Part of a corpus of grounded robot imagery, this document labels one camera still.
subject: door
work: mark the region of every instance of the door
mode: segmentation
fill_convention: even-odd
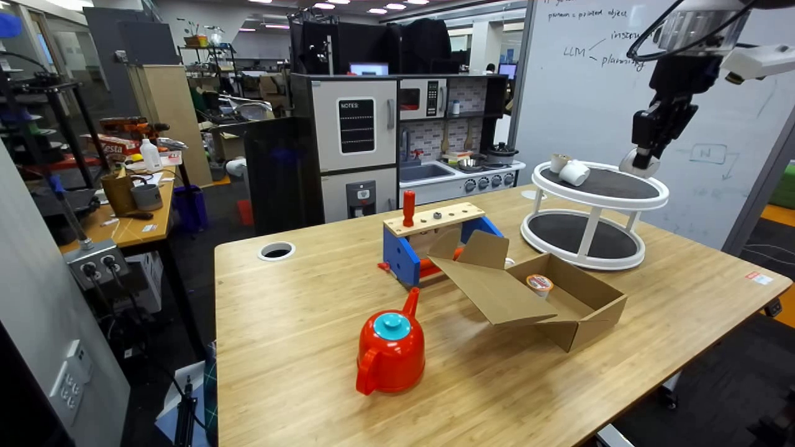
[[[322,176],[325,221],[359,220],[396,208],[399,169]]]
[[[313,79],[313,109],[322,171],[396,165],[396,79]]]

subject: whiteboard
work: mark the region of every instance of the whiteboard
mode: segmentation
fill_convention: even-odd
[[[514,148],[530,166],[522,182],[560,153],[605,165],[627,156],[632,117],[653,98],[653,62],[637,68],[627,50],[668,6],[671,0],[535,4],[514,117]],[[741,41],[795,46],[795,7],[755,10]],[[699,115],[668,145],[656,175],[671,190],[671,202],[643,220],[722,249],[795,109],[795,76],[741,87],[722,78],[694,105]]]

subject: cardboard box on floor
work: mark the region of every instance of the cardboard box on floor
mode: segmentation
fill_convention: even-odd
[[[431,262],[463,288],[492,326],[532,324],[564,351],[576,351],[609,334],[625,310],[625,293],[555,257],[539,257],[505,272],[507,239],[474,232],[453,262],[458,239],[431,249]],[[555,288],[539,298],[525,279],[546,275]]]

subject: round tray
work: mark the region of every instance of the round tray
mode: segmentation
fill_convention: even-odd
[[[652,212],[668,205],[668,187],[659,180],[643,180],[627,171],[618,171],[613,165],[589,165],[591,175],[582,187],[563,182],[550,166],[553,161],[539,165],[532,171],[532,182],[560,199],[622,208],[622,212]]]
[[[576,251],[586,225],[589,213],[563,208],[539,212],[525,220],[522,239],[538,251],[555,253],[568,264],[595,272],[627,272],[637,268],[643,262],[643,242],[607,220],[600,220],[589,253],[579,257]]]

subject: microwave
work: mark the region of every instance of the microwave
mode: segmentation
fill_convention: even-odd
[[[401,79],[401,120],[446,117],[447,79]]]

